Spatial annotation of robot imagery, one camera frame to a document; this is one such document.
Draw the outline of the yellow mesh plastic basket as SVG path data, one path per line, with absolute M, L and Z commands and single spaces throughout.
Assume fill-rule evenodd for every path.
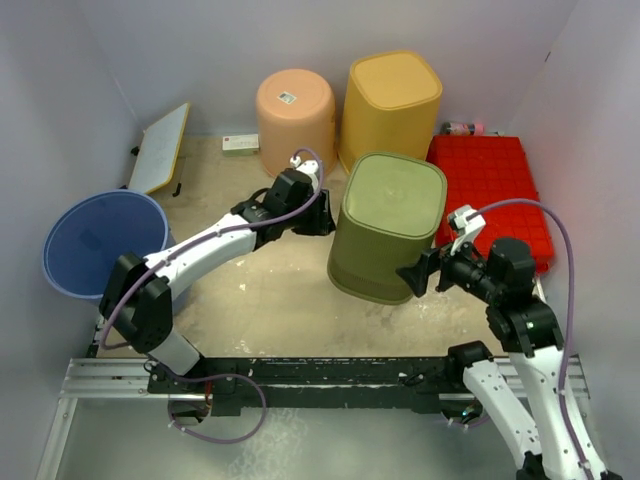
M 409 50 L 356 60 L 347 82 L 337 154 L 349 172 L 365 154 L 426 157 L 443 87 L 433 68 Z

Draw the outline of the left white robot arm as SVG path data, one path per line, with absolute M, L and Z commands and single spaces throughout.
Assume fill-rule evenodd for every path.
M 269 188 L 238 203 L 217 223 L 162 251 L 120 256 L 110 274 L 99 312 L 107 330 L 126 345 L 163 364 L 184 392 L 202 387 L 202 354 L 174 326 L 174 301 L 221 265 L 279 240 L 286 231 L 327 236 L 335 229 L 324 175 L 307 161 L 287 168 Z

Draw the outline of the blue round plastic bucket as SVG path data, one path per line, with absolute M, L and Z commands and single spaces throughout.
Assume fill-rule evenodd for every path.
M 121 255 L 144 257 L 175 244 L 154 199 L 116 189 L 80 201 L 57 220 L 44 242 L 42 268 L 54 289 L 98 306 Z

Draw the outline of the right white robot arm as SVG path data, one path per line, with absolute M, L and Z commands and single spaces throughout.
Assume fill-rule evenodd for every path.
M 535 261 L 518 239 L 496 240 L 487 257 L 464 243 L 420 254 L 397 275 L 417 297 L 429 276 L 437 291 L 457 286 L 486 303 L 491 332 L 516 370 L 527 400 L 521 402 L 486 346 L 470 342 L 448 351 L 446 383 L 469 390 L 498 429 L 519 479 L 614 479 L 585 427 L 567 380 L 565 341 L 553 310 L 534 293 Z

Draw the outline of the orange round plastic bucket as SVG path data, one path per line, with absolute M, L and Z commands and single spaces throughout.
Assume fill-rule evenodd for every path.
M 256 94 L 260 156 L 277 176 L 295 151 L 312 149 L 330 172 L 336 163 L 336 102 L 329 83 L 305 69 L 286 69 L 267 77 Z

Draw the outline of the red plastic tray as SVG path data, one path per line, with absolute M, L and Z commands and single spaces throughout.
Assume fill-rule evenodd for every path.
M 539 199 L 525 151 L 517 137 L 436 135 L 426 160 L 437 166 L 447 179 L 445 215 L 464 205 L 479 210 L 502 200 Z M 493 210 L 483 218 L 486 226 L 474 241 L 480 254 L 487 256 L 496 239 L 513 237 L 529 245 L 539 274 L 549 270 L 555 252 L 542 210 L 511 205 Z

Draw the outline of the green mesh plastic basket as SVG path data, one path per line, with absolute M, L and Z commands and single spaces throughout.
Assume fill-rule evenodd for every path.
M 446 197 L 446 176 L 431 163 L 387 152 L 362 156 L 349 175 L 328 257 L 333 285 L 380 304 L 411 299 L 396 270 L 431 247 Z

